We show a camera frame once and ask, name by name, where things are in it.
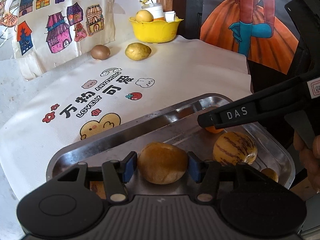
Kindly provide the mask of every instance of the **yellow flower-shaped bowl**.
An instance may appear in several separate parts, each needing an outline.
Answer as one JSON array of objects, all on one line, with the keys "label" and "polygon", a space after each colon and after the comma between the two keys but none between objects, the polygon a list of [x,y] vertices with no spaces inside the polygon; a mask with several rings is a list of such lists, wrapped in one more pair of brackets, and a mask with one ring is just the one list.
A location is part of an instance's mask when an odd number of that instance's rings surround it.
[{"label": "yellow flower-shaped bowl", "polygon": [[179,23],[182,19],[176,18],[174,22],[154,21],[136,22],[134,17],[130,17],[133,32],[139,41],[148,43],[163,43],[172,41],[177,35]]}]

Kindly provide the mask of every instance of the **metal pin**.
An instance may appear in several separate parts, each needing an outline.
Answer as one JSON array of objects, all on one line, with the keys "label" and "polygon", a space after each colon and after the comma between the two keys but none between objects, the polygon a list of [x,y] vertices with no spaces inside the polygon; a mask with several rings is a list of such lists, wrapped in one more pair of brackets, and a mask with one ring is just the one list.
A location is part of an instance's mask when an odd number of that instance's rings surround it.
[{"label": "metal pin", "polygon": [[113,202],[122,202],[122,201],[126,200],[126,198],[127,197],[121,193],[112,194],[110,196],[110,200]]},{"label": "metal pin", "polygon": [[209,202],[213,199],[213,196],[211,194],[201,193],[197,196],[197,199],[201,202]]}]

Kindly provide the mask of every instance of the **red flower print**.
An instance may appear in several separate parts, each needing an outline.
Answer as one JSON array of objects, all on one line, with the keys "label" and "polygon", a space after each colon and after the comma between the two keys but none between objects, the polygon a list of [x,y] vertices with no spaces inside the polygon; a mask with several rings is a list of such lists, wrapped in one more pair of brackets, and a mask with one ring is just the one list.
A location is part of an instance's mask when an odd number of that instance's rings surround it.
[{"label": "red flower print", "polygon": [[98,108],[96,110],[92,110],[91,115],[92,116],[98,116],[101,113],[101,110]]},{"label": "red flower print", "polygon": [[49,123],[51,120],[55,119],[55,117],[54,112],[48,113],[45,115],[45,118],[42,119],[42,122]]},{"label": "red flower print", "polygon": [[60,105],[58,105],[58,104],[55,104],[54,106],[51,106],[51,111],[57,110],[59,106]]}]

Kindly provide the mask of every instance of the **white tablecloth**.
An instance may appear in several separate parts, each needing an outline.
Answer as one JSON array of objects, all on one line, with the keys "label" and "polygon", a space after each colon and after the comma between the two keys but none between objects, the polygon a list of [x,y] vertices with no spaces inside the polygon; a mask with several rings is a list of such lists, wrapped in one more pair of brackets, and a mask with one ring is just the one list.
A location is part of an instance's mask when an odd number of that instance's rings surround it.
[{"label": "white tablecloth", "polygon": [[232,100],[251,94],[243,55],[178,36],[148,44],[150,57],[135,62],[124,55],[131,42],[49,85],[1,128],[0,162],[18,199],[45,182],[58,150],[81,137],[205,93]]}]

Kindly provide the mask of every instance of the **metal tray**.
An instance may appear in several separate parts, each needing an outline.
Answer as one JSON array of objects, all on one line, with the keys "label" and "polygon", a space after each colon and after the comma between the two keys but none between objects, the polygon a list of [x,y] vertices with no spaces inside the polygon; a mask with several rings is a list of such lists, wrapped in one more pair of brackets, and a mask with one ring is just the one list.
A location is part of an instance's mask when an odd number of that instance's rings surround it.
[{"label": "metal tray", "polygon": [[[130,151],[139,153],[153,141],[193,151],[202,160],[212,159],[213,145],[221,133],[212,134],[202,129],[197,124],[197,117],[229,102],[229,98],[220,94],[204,94],[64,147],[50,160],[47,180],[79,161],[85,161],[92,167],[109,160],[122,160]],[[224,130],[228,131],[250,134],[258,146],[258,157],[252,166],[259,171],[272,168],[279,176],[279,183],[286,188],[290,187],[295,176],[293,160],[261,125],[250,123]],[[230,188],[226,183],[221,185],[225,191]],[[143,180],[136,171],[126,186],[130,194],[175,195],[195,192],[199,185],[192,181],[187,172],[175,183],[154,185]]]}]

